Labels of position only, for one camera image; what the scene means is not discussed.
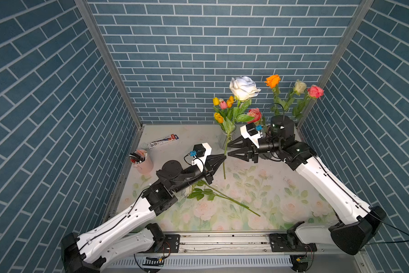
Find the yellow tulip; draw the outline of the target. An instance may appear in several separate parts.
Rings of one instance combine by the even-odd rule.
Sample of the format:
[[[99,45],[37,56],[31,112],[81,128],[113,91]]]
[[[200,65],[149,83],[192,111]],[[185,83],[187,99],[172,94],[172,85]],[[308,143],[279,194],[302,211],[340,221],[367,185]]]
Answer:
[[[219,123],[222,124],[225,121],[225,118],[220,113],[214,113],[214,119]]]
[[[213,103],[213,106],[214,106],[214,110],[217,113],[219,113],[219,111],[220,111],[220,99],[218,99],[217,97],[214,97],[212,99],[212,103]]]

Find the pink tulip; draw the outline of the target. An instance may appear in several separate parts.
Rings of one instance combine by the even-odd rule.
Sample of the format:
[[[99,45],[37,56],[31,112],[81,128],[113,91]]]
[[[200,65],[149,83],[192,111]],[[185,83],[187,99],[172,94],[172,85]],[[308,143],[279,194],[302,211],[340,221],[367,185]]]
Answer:
[[[221,108],[222,110],[225,110],[225,109],[228,108],[226,101],[222,101],[222,102],[219,104],[219,106],[220,106],[220,108]]]

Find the white rose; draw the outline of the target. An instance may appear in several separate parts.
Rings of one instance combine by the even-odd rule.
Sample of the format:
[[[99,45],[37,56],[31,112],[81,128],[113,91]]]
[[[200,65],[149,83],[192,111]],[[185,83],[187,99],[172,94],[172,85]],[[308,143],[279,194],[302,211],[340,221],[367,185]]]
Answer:
[[[256,97],[261,89],[247,76],[232,78],[229,89],[235,101],[231,108],[225,110],[220,108],[219,113],[225,118],[224,123],[220,124],[220,127],[223,131],[232,135],[236,129],[236,124],[248,123],[248,121],[252,120],[252,117],[248,116],[246,111],[251,106],[252,98]],[[220,102],[226,101],[227,103],[228,99],[220,99]]]

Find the cream rose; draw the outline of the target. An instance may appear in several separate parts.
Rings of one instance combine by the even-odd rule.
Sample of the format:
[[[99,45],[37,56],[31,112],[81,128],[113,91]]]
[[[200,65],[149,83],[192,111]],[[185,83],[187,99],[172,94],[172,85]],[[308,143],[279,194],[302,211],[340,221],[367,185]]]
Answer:
[[[307,89],[307,85],[300,80],[297,80],[294,84],[292,91],[288,95],[288,99],[285,101],[284,105],[284,112],[288,111],[292,103],[298,98],[300,95],[304,94]]]

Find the small pink rose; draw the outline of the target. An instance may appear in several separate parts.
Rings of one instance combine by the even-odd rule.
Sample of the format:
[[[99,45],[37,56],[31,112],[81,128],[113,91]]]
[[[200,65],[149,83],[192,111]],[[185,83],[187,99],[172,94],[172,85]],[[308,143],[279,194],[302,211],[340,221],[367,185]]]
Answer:
[[[308,88],[307,94],[304,98],[297,103],[297,106],[293,108],[292,114],[296,119],[301,119],[303,117],[303,111],[308,106],[311,101],[316,101],[324,95],[324,90],[319,86],[312,85]]]

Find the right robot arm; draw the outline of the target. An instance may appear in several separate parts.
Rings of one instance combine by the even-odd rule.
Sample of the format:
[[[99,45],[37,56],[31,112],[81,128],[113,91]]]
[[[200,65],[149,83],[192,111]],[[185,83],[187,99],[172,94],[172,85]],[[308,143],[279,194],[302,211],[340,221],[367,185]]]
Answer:
[[[274,116],[266,129],[255,124],[240,128],[240,137],[228,143],[234,158],[257,163],[259,158],[283,162],[304,177],[332,206],[337,223],[297,222],[286,233],[269,236],[273,252],[316,251],[317,244],[335,245],[356,255],[385,224],[386,212],[371,206],[347,188],[305,142],[296,140],[294,122]]]

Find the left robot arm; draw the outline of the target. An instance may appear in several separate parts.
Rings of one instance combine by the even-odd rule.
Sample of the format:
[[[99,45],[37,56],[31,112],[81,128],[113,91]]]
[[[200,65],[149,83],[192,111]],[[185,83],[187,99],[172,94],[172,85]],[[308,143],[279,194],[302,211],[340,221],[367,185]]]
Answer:
[[[195,158],[188,168],[176,160],[166,162],[156,172],[158,180],[143,190],[133,205],[87,233],[63,237],[65,272],[99,273],[125,257],[161,249],[165,235],[150,221],[177,202],[177,192],[203,179],[212,181],[226,158],[223,154]]]

